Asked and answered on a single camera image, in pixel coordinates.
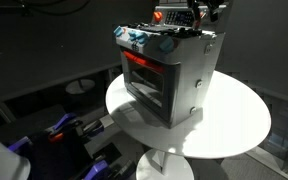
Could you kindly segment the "large orange panel knob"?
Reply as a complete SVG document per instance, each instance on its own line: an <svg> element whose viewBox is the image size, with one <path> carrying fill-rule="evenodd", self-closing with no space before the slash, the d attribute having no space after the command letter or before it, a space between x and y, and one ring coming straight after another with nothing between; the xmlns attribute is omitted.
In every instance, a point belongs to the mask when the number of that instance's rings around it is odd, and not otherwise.
<svg viewBox="0 0 288 180"><path fill-rule="evenodd" d="M156 22L160 22L162 20L162 18L163 18L163 15L162 15L162 13L160 11L155 11L153 13L153 17L154 17L154 20Z"/></svg>

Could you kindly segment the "middle blue stove knob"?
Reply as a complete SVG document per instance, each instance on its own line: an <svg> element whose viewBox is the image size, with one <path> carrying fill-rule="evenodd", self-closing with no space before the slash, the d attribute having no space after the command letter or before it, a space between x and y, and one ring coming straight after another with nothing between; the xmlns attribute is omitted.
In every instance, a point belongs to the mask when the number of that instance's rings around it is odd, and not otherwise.
<svg viewBox="0 0 288 180"><path fill-rule="evenodd" d="M149 39L149 36L145 32L139 31L130 31L129 32L129 41L138 42L141 45L144 45Z"/></svg>

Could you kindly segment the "left blue stove knob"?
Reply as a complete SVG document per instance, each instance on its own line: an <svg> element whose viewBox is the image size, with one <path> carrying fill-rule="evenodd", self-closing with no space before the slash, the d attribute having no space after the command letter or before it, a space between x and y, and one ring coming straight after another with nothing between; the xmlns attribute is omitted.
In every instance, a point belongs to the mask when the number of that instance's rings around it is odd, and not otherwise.
<svg viewBox="0 0 288 180"><path fill-rule="evenodd" d="M124 30L121 26L118 26L113 33L115 34L116 37L121 36L124 33Z"/></svg>

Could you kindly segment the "purple clamp with orange tip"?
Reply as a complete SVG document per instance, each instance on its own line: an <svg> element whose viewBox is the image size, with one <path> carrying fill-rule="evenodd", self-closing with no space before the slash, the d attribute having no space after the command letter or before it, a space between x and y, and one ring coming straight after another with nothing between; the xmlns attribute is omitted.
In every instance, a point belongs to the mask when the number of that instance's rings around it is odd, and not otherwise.
<svg viewBox="0 0 288 180"><path fill-rule="evenodd" d="M66 113L60 120L51 128L51 132L48 135L50 143L60 142L64 139L64 135L70 130L81 125L82 121L77 118L75 113Z"/></svg>

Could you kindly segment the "blue stove knob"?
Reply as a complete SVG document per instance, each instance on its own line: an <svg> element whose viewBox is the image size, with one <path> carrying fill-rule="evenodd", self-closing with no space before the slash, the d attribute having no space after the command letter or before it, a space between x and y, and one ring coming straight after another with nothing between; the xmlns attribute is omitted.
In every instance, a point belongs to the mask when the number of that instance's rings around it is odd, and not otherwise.
<svg viewBox="0 0 288 180"><path fill-rule="evenodd" d="M129 41L138 42L141 45L144 45L149 39L149 36L145 32L139 31L130 31L129 32Z"/></svg>
<svg viewBox="0 0 288 180"><path fill-rule="evenodd" d="M171 37L167 37L160 45L159 48L163 52L171 52L174 48L174 42Z"/></svg>
<svg viewBox="0 0 288 180"><path fill-rule="evenodd" d="M124 30L121 26L118 26L113 33L115 34L116 37L121 36L124 33Z"/></svg>

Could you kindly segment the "purple clamp far left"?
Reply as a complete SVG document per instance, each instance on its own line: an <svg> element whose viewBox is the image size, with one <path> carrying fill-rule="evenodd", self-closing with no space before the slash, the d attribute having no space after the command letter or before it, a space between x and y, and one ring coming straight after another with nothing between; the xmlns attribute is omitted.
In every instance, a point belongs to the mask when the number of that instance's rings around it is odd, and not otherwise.
<svg viewBox="0 0 288 180"><path fill-rule="evenodd" d="M20 152L24 150L28 150L32 145L32 141L29 137L25 136L13 144L8 146L8 149L12 152Z"/></svg>

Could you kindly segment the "grey translucent object corner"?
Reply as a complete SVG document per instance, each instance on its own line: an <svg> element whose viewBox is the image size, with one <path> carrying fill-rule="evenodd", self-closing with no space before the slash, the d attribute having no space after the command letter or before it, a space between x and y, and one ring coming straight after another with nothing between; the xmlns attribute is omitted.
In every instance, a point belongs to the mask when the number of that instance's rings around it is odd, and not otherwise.
<svg viewBox="0 0 288 180"><path fill-rule="evenodd" d="M31 171L29 160L0 142L0 180L27 180Z"/></svg>

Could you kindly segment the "right blue stove knob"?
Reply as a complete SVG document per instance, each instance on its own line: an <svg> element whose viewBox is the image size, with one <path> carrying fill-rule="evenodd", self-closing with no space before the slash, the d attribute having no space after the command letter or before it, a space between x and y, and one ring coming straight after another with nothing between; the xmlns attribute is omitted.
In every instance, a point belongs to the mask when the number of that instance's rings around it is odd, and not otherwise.
<svg viewBox="0 0 288 180"><path fill-rule="evenodd" d="M159 48L163 52L171 52L174 48L174 42L171 37L167 37L160 45Z"/></svg>

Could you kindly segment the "grey toy oven stove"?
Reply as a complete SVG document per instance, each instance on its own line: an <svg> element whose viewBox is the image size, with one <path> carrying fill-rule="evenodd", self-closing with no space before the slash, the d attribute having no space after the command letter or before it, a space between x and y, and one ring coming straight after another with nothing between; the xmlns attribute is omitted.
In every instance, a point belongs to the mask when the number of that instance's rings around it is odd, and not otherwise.
<svg viewBox="0 0 288 180"><path fill-rule="evenodd" d="M225 37L218 25L225 19L229 3L224 0L219 19L212 22L206 0L198 2L200 12L205 13L198 28L187 4L163 3L153 11L162 13L160 22L152 17L149 23L120 25L124 33L115 36L128 93L170 128L202 107ZM144 45L130 42L130 31L145 32L149 39ZM159 48L167 37L174 42L168 53ZM155 72L127 59L123 51L162 66L164 72Z"/></svg>

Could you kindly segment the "purple clamp lower front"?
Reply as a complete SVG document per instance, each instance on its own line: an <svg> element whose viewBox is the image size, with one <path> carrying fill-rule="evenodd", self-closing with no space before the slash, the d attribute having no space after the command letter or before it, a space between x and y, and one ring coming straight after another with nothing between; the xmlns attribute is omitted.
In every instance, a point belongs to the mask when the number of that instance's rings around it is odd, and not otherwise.
<svg viewBox="0 0 288 180"><path fill-rule="evenodd" d="M96 177L107 168L108 163L106 161L106 156L101 154L96 157L91 164L87 165L69 180L95 180Z"/></svg>

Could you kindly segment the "white round table base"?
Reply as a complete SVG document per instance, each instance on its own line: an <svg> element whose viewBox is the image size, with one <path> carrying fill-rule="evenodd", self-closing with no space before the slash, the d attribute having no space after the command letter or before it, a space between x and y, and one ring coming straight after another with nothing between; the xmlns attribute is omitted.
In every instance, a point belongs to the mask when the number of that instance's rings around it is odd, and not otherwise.
<svg viewBox="0 0 288 180"><path fill-rule="evenodd" d="M194 180L194 175L184 157L151 149L137 164L136 180Z"/></svg>

